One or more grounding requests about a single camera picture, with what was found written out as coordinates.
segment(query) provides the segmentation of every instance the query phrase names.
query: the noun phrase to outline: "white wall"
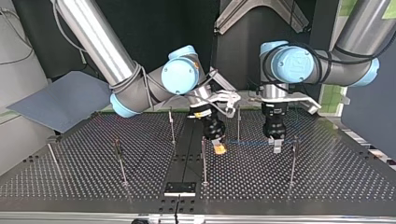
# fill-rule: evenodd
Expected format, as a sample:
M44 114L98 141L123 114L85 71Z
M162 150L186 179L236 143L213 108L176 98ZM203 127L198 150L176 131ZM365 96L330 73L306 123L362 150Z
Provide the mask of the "white wall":
M0 7L15 11L11 0L0 0ZM19 21L9 19L24 35ZM0 63L23 58L29 51L0 16ZM0 65L0 175L42 148L53 134L51 129L22 116L2 116L8 105L46 86L46 77L35 54L19 63Z

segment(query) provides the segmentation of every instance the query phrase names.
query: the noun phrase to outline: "orange object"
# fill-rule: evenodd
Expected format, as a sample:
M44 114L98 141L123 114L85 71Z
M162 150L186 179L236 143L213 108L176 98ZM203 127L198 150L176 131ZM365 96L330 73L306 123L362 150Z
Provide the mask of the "orange object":
M222 155L227 152L227 149L223 144L214 145L213 148L215 149L216 155Z

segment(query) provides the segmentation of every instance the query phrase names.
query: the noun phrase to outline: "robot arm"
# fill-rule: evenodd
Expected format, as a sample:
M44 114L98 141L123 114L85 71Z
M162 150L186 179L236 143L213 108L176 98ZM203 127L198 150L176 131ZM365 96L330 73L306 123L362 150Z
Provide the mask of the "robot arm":
M175 94L185 95L191 112L204 124L205 138L214 143L218 154L225 152L225 126L215 103L227 103L226 115L233 117L233 105L240 96L233 91L212 92L206 86L193 46L170 53L164 66L146 74L129 57L94 0L54 0L54 4L108 81L113 90L110 102L120 116L129 118Z
M376 57L396 36L393 35L378 52L396 23L395 19L384 19L389 4L390 0L358 1L330 52L287 41L262 44L260 101L266 116L263 132L275 142L275 152L280 151L279 145L286 136L283 117L288 102L301 101L310 113L320 109L310 97L299 92L290 94L289 84L303 82L357 87L368 85L375 79L379 68Z

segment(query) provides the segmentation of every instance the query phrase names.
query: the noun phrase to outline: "perforated metal table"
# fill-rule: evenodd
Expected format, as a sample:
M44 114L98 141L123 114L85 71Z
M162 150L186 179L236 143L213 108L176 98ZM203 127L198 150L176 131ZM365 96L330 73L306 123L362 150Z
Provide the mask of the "perforated metal table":
M208 186L201 184L199 120L174 113L174 147L167 113L132 119L100 115L54 148L59 166L43 148L0 177L0 218L9 212L22 217L25 212L44 217L286 217L290 222L296 220L291 217L312 216L396 217L394 171L326 119L291 110L280 154L263 137L261 111L242 111L239 142L237 119L222 119L228 152L217 156L206 142ZM295 135L301 148L291 185ZM113 152L115 136L124 150L127 187ZM195 183L195 197L164 197L170 182Z

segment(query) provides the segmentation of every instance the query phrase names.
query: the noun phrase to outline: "light blue joint cap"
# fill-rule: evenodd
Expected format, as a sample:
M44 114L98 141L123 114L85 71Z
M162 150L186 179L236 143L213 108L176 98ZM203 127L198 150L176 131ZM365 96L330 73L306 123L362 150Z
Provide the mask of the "light blue joint cap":
M113 105L114 111L116 111L116 113L123 118L128 119L132 116L140 114L128 109L122 103L120 103L119 99L117 99L117 96L114 93L112 93L110 96L110 103Z
M359 87L359 86L367 86L368 84L372 83L378 74L377 71L379 69L379 60L377 58L372 60L372 64L367 71L366 75L362 77L359 81L350 85L350 87Z
M271 61L274 77L285 83L306 80L314 70L314 58L306 49L285 47Z
M198 83L199 70L190 59L179 57L169 61L162 72L163 85L173 94L191 91Z
M284 44L289 44L289 42L286 40L279 40L279 41L263 43L260 46L260 56L262 56L264 53L270 51L271 49L274 49L277 46L284 45Z
M168 55L169 60L184 56L184 55L189 55L189 54L195 54L197 55L197 52L195 52L195 49L193 46L188 45L186 47L183 47L181 49L177 49L175 51L173 51L172 53L170 53Z

